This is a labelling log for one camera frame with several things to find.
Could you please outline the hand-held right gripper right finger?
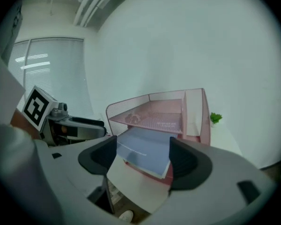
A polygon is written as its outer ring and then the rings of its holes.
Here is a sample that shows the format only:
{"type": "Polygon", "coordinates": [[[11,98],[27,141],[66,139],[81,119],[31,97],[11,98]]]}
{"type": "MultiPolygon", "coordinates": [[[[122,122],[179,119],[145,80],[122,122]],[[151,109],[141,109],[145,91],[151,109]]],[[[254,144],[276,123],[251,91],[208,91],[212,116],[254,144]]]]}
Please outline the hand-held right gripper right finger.
{"type": "Polygon", "coordinates": [[[191,210],[241,210],[276,188],[242,156],[195,142],[170,139],[174,203],[191,210]]]}

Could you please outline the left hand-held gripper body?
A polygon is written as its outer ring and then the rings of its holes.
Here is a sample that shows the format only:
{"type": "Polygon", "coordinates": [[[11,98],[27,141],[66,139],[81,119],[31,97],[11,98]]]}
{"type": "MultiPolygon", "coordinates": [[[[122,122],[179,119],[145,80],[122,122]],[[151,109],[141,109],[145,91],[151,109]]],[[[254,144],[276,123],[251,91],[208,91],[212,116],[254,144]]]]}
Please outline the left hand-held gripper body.
{"type": "Polygon", "coordinates": [[[66,103],[60,103],[38,86],[31,90],[22,114],[39,132],[40,138],[48,146],[61,146],[77,143],[78,128],[70,127],[66,103]]]}

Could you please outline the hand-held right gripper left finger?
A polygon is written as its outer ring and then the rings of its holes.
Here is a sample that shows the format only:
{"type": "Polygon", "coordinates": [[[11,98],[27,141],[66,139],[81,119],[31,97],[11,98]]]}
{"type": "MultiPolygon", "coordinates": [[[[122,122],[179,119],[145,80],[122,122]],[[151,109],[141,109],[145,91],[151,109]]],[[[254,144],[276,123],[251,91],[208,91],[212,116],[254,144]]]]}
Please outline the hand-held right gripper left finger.
{"type": "Polygon", "coordinates": [[[46,174],[63,176],[85,197],[102,186],[117,154],[117,137],[105,136],[95,140],[48,147],[36,140],[38,156],[46,174]]]}

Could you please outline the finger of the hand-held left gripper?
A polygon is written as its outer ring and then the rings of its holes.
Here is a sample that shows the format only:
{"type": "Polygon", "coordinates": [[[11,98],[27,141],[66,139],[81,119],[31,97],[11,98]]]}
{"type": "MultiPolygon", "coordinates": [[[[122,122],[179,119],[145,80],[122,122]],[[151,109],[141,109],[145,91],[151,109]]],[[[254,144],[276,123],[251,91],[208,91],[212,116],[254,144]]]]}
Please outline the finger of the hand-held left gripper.
{"type": "Polygon", "coordinates": [[[71,117],[71,139],[97,139],[106,136],[107,130],[101,120],[71,117]]]}

